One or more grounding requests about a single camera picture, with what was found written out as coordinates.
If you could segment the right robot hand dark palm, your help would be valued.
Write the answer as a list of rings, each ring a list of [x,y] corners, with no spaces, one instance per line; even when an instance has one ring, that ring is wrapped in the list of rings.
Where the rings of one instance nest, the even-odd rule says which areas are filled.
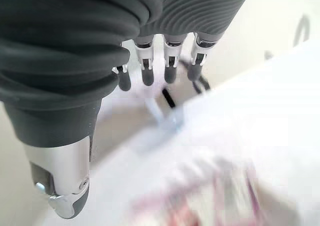
[[[176,79],[195,35],[188,79],[245,0],[0,0],[0,99],[24,144],[32,180],[63,219],[90,190],[92,138],[102,99],[131,88],[123,42],[133,40],[142,81],[154,82],[153,38],[164,37],[164,78]]]

